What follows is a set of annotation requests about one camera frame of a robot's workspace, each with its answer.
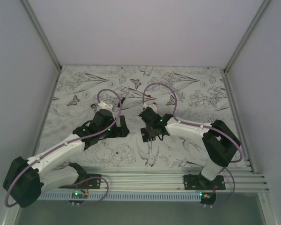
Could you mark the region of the right controller board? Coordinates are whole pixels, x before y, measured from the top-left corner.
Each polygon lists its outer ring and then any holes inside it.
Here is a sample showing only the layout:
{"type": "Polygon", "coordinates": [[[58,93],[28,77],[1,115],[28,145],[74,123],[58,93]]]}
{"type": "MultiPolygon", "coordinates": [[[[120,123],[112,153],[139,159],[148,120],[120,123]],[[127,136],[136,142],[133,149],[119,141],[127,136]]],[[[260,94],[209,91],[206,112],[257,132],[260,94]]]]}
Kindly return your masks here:
{"type": "Polygon", "coordinates": [[[215,202],[216,202],[216,193],[200,192],[200,204],[202,204],[204,208],[209,207],[212,209],[215,202]]]}

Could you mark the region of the aluminium frame post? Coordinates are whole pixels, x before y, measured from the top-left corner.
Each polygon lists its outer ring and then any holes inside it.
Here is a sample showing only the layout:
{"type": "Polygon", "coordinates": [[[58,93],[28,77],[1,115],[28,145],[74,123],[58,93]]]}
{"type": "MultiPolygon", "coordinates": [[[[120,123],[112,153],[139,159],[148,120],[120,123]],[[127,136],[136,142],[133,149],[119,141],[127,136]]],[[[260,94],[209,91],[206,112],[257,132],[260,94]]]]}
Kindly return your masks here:
{"type": "Polygon", "coordinates": [[[30,5],[29,1],[28,0],[19,0],[19,2],[21,3],[21,5],[23,6],[28,18],[30,19],[34,29],[36,30],[41,42],[43,43],[47,53],[49,54],[52,62],[54,63],[56,69],[58,71],[61,71],[62,69],[62,66],[39,22],[39,20],[37,19],[37,16],[32,8],[32,6],[30,5]]]}
{"type": "Polygon", "coordinates": [[[264,0],[262,1],[262,4],[260,5],[260,7],[258,8],[254,18],[252,19],[249,27],[247,28],[246,32],[244,33],[244,35],[242,36],[239,44],[237,45],[235,51],[233,52],[230,60],[228,61],[225,69],[223,70],[225,74],[227,74],[232,66],[234,65],[234,63],[236,62],[237,58],[239,57],[241,51],[244,49],[244,47],[246,46],[248,40],[250,39],[251,35],[253,34],[253,32],[255,31],[257,25],[259,24],[260,20],[262,19],[263,15],[265,14],[265,12],[267,11],[268,7],[271,4],[271,0],[264,0]]]}

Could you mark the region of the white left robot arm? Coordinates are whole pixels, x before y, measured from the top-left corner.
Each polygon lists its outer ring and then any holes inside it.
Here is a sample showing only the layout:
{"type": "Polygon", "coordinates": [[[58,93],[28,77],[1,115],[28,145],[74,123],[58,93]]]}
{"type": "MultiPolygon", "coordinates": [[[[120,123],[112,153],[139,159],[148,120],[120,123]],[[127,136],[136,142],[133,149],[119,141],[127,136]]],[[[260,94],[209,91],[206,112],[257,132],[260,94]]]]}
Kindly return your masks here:
{"type": "Polygon", "coordinates": [[[5,206],[11,208],[18,204],[26,208],[39,196],[62,186],[81,188],[86,183],[85,171],[75,163],[64,169],[55,170],[62,161],[87,150],[103,139],[127,137],[129,129],[125,117],[100,109],[92,120],[77,127],[61,143],[28,159],[15,158],[3,182],[7,194],[5,206]]]}

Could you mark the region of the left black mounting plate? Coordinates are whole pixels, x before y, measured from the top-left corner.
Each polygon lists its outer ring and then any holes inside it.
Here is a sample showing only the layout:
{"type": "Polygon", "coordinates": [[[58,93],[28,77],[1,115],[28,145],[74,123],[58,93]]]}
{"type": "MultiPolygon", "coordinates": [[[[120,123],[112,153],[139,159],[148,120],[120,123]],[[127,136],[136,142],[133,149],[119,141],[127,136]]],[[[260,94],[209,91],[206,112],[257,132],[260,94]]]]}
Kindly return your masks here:
{"type": "Polygon", "coordinates": [[[73,185],[65,185],[59,188],[65,189],[99,189],[101,184],[100,174],[80,175],[73,185]]]}

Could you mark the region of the aluminium frame post left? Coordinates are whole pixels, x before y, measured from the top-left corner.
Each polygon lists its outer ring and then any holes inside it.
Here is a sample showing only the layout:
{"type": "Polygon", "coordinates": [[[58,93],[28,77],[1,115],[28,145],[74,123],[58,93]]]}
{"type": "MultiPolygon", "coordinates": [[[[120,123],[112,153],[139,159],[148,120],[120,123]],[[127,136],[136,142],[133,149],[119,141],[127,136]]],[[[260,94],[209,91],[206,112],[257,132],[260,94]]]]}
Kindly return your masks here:
{"type": "Polygon", "coordinates": [[[21,3],[21,5],[23,6],[28,18],[30,19],[34,29],[36,30],[41,42],[43,43],[47,53],[49,54],[52,62],[54,63],[56,69],[58,71],[61,71],[62,69],[62,66],[39,22],[39,20],[37,19],[37,16],[32,8],[32,6],[30,5],[29,1],[28,0],[19,0],[19,2],[21,3]]]}

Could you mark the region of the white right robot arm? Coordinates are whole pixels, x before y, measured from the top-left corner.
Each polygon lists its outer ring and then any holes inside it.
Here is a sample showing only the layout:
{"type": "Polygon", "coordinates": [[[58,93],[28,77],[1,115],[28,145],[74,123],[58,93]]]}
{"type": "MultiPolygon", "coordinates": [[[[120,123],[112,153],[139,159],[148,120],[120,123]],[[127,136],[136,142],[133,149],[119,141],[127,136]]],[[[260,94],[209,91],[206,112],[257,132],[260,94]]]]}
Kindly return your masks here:
{"type": "Polygon", "coordinates": [[[143,109],[139,117],[145,123],[144,142],[156,137],[162,141],[165,135],[202,140],[210,158],[198,178],[198,184],[202,189],[210,189],[215,184],[216,176],[232,162],[237,152],[240,155],[239,159],[243,158],[239,139],[221,120],[197,123],[182,120],[172,114],[160,116],[157,110],[149,106],[143,109]]]}

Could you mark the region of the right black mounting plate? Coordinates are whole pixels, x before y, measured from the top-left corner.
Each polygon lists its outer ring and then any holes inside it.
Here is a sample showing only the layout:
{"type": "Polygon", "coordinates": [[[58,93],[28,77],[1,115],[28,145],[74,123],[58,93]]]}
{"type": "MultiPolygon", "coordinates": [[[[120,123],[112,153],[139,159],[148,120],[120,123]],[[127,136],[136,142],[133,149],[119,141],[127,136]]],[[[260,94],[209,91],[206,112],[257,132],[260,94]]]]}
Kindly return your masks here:
{"type": "Polygon", "coordinates": [[[183,176],[185,190],[225,190],[224,177],[217,175],[212,181],[199,175],[188,174],[183,176]]]}

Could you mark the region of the controller board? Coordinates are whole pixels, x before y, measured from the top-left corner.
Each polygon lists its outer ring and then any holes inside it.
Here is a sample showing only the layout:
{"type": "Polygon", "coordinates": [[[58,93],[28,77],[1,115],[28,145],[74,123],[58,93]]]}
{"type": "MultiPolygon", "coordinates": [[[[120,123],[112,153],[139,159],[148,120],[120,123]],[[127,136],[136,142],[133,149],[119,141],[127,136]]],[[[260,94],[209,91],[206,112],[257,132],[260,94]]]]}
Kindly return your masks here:
{"type": "Polygon", "coordinates": [[[216,202],[216,193],[200,192],[200,204],[202,204],[204,208],[209,207],[212,209],[215,202],[216,202]]]}
{"type": "Polygon", "coordinates": [[[74,206],[74,205],[80,206],[85,202],[85,200],[87,198],[88,198],[87,193],[81,192],[81,191],[74,191],[71,194],[71,198],[70,198],[69,202],[71,203],[72,206],[74,206]]]}

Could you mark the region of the aluminium frame post right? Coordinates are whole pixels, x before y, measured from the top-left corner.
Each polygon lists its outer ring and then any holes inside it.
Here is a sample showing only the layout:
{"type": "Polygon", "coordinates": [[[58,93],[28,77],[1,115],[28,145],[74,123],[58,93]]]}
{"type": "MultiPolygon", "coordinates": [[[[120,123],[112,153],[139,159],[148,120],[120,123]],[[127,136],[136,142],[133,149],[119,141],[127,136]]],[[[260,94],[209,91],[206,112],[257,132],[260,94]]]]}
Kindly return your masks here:
{"type": "Polygon", "coordinates": [[[260,7],[258,8],[254,18],[252,19],[249,27],[247,28],[246,32],[244,33],[244,35],[242,36],[239,44],[237,45],[235,51],[233,52],[230,60],[228,61],[225,69],[223,70],[225,74],[227,74],[232,66],[234,65],[234,63],[236,62],[237,58],[239,57],[241,51],[244,49],[244,47],[246,46],[248,40],[250,39],[251,35],[253,34],[253,32],[255,31],[257,25],[259,24],[260,20],[262,19],[263,15],[265,14],[265,12],[267,11],[268,7],[271,4],[271,0],[264,0],[262,1],[262,4],[260,5],[260,7]]]}

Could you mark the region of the black mounting plate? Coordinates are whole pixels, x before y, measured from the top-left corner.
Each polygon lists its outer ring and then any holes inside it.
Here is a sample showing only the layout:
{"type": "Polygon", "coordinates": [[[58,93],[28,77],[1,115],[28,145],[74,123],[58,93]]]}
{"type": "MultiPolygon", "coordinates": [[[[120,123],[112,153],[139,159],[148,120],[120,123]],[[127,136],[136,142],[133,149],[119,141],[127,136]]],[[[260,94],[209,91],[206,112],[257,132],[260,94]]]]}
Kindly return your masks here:
{"type": "Polygon", "coordinates": [[[212,181],[199,175],[188,174],[183,176],[185,190],[225,190],[224,177],[217,175],[212,181]]]}
{"type": "Polygon", "coordinates": [[[59,188],[65,189],[99,189],[101,184],[100,174],[80,175],[73,185],[65,185],[59,188]]]}

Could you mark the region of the silver ratchet wrench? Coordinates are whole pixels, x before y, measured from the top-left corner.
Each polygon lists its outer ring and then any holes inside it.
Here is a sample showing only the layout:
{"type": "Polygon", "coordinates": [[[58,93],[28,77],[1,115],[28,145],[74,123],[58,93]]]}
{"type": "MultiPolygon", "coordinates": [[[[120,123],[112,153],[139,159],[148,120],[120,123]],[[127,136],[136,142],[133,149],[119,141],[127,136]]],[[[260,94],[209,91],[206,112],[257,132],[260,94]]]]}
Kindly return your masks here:
{"type": "Polygon", "coordinates": [[[97,104],[96,103],[91,104],[90,107],[93,111],[97,110],[97,104]]]}

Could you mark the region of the left controller board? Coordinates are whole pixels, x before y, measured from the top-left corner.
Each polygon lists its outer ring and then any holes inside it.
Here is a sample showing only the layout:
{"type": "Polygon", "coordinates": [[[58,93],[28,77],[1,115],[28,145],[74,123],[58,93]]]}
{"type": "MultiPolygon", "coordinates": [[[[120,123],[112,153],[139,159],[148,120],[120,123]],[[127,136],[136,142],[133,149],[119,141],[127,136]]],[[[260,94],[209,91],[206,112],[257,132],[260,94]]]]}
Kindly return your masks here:
{"type": "Polygon", "coordinates": [[[88,198],[87,193],[81,192],[81,191],[74,191],[71,194],[71,198],[70,198],[69,202],[71,203],[72,206],[74,206],[74,205],[80,206],[85,202],[85,200],[87,198],[88,198]]]}

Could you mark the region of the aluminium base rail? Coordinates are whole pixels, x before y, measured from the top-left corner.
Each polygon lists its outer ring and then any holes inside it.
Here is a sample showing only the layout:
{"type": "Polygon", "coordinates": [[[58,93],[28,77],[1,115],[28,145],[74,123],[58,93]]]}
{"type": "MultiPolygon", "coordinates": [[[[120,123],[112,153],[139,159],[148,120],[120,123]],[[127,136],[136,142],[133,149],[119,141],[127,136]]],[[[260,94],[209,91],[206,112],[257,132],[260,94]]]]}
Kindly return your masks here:
{"type": "MultiPolygon", "coordinates": [[[[108,168],[100,172],[108,183],[111,191],[161,191],[184,192],[184,175],[198,174],[196,168],[108,168]]],[[[253,174],[244,168],[223,172],[226,189],[224,193],[232,191],[235,185],[237,193],[269,192],[268,184],[262,174],[253,174]]]]}

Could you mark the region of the black fuse box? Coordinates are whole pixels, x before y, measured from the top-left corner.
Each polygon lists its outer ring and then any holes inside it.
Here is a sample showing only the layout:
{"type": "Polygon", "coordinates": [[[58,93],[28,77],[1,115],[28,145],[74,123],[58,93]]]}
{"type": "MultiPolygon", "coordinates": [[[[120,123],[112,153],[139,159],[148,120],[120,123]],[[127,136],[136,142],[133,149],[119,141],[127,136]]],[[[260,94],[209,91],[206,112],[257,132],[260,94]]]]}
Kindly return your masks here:
{"type": "Polygon", "coordinates": [[[144,143],[156,140],[156,138],[154,136],[151,136],[149,134],[149,132],[146,128],[141,128],[140,132],[141,132],[141,137],[142,137],[142,140],[144,143]]]}

